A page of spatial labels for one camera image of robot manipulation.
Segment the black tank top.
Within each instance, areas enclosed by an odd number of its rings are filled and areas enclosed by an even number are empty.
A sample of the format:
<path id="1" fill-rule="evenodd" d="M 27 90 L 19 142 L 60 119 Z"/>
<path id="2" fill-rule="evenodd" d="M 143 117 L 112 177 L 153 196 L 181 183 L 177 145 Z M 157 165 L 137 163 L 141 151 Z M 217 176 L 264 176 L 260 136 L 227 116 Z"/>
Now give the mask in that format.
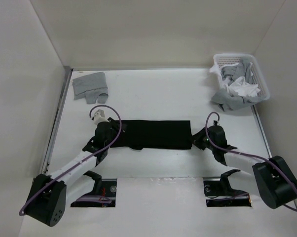
<path id="1" fill-rule="evenodd" d="M 133 150 L 190 150 L 192 133 L 189 120 L 123 120 L 123 131 L 112 148 Z"/>

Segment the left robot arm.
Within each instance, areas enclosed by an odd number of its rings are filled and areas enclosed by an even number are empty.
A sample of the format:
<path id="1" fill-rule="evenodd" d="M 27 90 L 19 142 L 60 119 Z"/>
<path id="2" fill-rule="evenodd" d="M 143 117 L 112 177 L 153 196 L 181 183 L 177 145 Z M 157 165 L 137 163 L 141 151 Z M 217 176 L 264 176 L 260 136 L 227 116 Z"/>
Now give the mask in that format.
<path id="1" fill-rule="evenodd" d="M 109 147 L 124 132 L 125 125 L 113 119 L 98 123 L 94 136 L 82 151 L 59 170 L 39 174 L 32 186 L 21 216 L 28 215 L 54 227 L 63 217 L 66 207 L 88 193 L 96 197 L 101 192 L 101 176 L 92 172 L 107 156 Z"/>

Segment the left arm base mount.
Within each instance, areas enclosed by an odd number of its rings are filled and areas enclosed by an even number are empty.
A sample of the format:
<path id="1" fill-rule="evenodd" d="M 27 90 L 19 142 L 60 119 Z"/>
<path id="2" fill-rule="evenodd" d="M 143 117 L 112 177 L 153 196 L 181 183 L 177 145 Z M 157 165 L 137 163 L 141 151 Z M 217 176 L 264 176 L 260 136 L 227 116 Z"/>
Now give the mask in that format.
<path id="1" fill-rule="evenodd" d="M 84 201 L 74 201 L 71 203 L 71 207 L 115 207 L 117 191 L 116 179 L 102 179 L 101 175 L 93 171 L 87 171 L 83 177 L 88 177 L 93 181 L 92 189 L 82 195 Z"/>

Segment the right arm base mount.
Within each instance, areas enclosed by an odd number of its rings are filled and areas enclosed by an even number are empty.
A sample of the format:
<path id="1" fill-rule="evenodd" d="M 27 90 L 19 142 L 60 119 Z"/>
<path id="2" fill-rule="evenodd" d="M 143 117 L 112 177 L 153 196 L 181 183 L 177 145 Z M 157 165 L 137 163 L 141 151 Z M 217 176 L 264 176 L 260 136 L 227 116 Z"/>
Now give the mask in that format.
<path id="1" fill-rule="evenodd" d="M 230 185 L 228 177 L 236 172 L 240 170 L 232 169 L 220 177 L 203 179 L 207 207 L 252 207 L 250 195 Z"/>

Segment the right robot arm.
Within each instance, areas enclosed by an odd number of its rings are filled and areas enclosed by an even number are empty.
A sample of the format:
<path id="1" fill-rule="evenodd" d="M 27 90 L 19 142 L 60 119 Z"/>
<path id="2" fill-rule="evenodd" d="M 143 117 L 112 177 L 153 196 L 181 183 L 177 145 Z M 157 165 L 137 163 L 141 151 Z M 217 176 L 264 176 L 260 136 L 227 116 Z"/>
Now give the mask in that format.
<path id="1" fill-rule="evenodd" d="M 266 159 L 241 152 L 227 143 L 219 125 L 203 128 L 192 136 L 192 143 L 201 150 L 210 150 L 217 162 L 232 168 L 221 175 L 219 188 L 224 195 L 236 190 L 249 192 L 271 209 L 297 199 L 297 179 L 282 157 Z"/>

